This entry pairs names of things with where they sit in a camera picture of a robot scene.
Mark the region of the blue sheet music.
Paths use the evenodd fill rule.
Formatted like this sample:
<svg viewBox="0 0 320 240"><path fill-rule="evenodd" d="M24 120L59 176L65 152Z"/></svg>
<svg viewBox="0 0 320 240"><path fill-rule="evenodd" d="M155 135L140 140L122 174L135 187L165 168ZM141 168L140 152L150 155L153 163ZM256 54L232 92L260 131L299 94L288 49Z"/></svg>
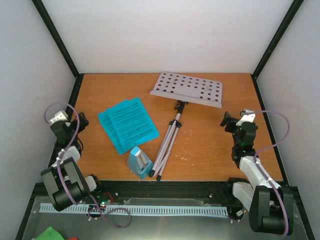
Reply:
<svg viewBox="0 0 320 240"><path fill-rule="evenodd" d="M107 109L121 147L128 150L160 136L140 98L136 97Z"/></svg>
<svg viewBox="0 0 320 240"><path fill-rule="evenodd" d="M122 155L135 147L133 131L135 131L135 100L127 100L107 108L98 114L99 122L106 132L119 155Z"/></svg>

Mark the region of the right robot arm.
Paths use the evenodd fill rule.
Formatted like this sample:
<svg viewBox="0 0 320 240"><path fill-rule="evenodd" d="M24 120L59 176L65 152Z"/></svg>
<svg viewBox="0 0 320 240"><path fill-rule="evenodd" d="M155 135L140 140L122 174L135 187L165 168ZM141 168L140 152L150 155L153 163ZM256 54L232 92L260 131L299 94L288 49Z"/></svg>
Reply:
<svg viewBox="0 0 320 240"><path fill-rule="evenodd" d="M294 225L294 196L289 187L281 186L271 177L259 159L260 151L254 149L256 114L244 109L237 119L225 112L220 123L232 134L232 160L247 177L247 181L233 182L232 194L248 211L248 222L254 232L289 236Z"/></svg>

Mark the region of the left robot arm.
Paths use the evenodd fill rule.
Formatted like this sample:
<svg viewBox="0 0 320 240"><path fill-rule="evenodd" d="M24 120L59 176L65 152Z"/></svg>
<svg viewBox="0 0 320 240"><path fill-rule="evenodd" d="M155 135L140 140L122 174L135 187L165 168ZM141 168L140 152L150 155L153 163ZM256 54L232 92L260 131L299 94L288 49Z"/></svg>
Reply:
<svg viewBox="0 0 320 240"><path fill-rule="evenodd" d="M40 175L48 197L58 212L87 197L96 202L104 195L104 188L98 178L93 174L84 177L77 165L82 155L82 142L76 136L71 146L68 146L75 131L82 132L89 125L83 112L78 117L69 122L68 115L62 110L49 120L50 129L56 136L58 153L55 162L42 170Z"/></svg>

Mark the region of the blue metronome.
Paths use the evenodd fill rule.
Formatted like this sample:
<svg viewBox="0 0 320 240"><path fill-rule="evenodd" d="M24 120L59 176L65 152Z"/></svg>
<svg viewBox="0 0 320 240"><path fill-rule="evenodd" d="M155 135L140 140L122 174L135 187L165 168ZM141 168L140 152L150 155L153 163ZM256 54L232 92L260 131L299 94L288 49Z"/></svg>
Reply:
<svg viewBox="0 0 320 240"><path fill-rule="evenodd" d="M129 153L127 166L132 173L144 180L149 176L153 168L153 162L138 146L135 146Z"/></svg>

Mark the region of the white tripod music stand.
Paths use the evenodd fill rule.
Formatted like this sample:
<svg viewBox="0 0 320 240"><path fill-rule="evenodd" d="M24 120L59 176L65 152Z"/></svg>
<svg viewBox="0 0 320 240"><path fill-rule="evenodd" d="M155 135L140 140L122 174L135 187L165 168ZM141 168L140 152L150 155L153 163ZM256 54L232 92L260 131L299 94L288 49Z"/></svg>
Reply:
<svg viewBox="0 0 320 240"><path fill-rule="evenodd" d="M176 100L174 109L177 111L175 118L169 122L168 129L153 163L149 177L156 177L159 182L171 154L173 145L182 124L181 115L187 104L199 104L215 108L222 107L223 84L217 80L183 75L180 73L160 73L153 90L153 96Z"/></svg>

